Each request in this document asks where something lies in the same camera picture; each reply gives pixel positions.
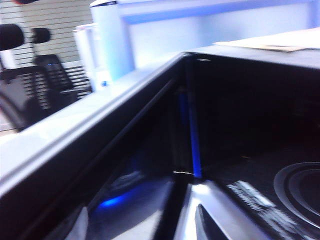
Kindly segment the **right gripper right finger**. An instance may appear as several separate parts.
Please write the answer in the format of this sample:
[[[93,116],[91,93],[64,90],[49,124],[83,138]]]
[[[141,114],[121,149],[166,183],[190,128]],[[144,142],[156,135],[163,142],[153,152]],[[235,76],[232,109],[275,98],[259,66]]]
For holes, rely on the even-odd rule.
[[[194,220],[197,240],[227,240],[226,235],[202,204],[197,205]]]

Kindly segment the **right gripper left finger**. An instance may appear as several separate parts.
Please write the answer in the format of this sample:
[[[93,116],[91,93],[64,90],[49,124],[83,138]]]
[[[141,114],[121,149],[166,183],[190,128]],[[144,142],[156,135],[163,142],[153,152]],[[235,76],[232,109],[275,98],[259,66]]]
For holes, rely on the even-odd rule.
[[[47,240],[85,240],[89,225],[86,206],[77,207],[58,224],[47,236]]]

